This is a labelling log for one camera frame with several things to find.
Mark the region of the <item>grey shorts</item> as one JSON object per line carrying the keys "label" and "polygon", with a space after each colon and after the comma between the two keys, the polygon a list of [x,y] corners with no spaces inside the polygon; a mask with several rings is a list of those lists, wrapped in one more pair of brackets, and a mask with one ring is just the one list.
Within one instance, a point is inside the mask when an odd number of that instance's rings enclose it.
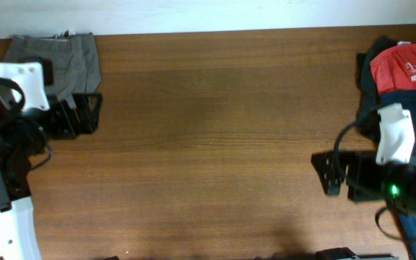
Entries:
{"label": "grey shorts", "polygon": [[61,38],[15,35],[4,61],[22,63],[31,58],[40,58],[52,67],[53,84],[45,87],[46,94],[66,101],[72,109],[77,106],[74,94],[94,93],[101,82],[98,50],[91,32]]}

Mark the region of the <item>black garment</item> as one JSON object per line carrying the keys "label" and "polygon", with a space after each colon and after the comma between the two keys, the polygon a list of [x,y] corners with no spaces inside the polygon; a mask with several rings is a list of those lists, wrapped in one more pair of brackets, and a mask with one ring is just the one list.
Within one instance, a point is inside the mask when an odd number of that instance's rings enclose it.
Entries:
{"label": "black garment", "polygon": [[371,112],[379,103],[378,90],[371,73],[371,61],[381,52],[394,47],[397,42],[386,36],[375,39],[365,53],[356,55],[356,84],[360,91],[360,104],[356,115],[357,130],[372,142],[378,143],[381,134],[378,116]]}

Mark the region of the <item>red garment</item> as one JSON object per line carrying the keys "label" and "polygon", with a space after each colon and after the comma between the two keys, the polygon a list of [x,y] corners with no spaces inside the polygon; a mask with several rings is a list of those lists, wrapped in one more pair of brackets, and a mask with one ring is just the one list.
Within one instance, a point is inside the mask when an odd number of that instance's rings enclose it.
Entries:
{"label": "red garment", "polygon": [[401,44],[382,51],[370,62],[379,95],[416,91],[416,44]]}

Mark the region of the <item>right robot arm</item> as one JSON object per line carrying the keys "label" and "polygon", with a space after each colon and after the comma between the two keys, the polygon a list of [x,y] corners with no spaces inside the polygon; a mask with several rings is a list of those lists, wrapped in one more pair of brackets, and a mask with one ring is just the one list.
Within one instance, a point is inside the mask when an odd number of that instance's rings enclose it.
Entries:
{"label": "right robot arm", "polygon": [[402,235],[390,232],[385,235],[407,244],[416,259],[416,162],[377,158],[370,150],[341,150],[339,145],[349,130],[346,126],[339,133],[333,149],[311,155],[311,164],[324,193],[338,196],[341,185],[346,183],[351,202],[385,202],[376,212],[375,222],[380,222],[384,212],[396,215],[402,225]]}

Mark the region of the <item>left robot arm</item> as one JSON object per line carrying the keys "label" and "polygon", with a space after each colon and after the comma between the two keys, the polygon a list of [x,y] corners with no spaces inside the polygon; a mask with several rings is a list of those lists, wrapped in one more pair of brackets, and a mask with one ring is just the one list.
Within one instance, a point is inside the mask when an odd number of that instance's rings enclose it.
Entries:
{"label": "left robot arm", "polygon": [[93,134],[101,93],[74,93],[71,107],[47,95],[53,72],[41,59],[0,62],[0,259],[40,259],[27,175],[53,157],[52,139]]}

